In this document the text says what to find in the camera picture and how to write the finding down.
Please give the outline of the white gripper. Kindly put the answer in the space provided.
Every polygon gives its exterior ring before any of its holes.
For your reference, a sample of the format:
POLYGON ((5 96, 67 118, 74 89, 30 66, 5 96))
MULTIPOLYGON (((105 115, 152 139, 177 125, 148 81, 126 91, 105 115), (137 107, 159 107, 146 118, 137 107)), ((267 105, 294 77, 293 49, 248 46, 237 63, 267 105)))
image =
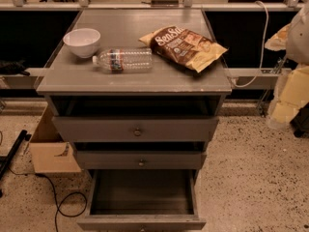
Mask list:
POLYGON ((286 49, 288 59, 299 64, 279 76, 274 98, 267 111, 267 125, 272 129, 287 127, 299 110, 309 102, 309 4, 306 3, 287 24, 265 43, 272 51, 286 49))

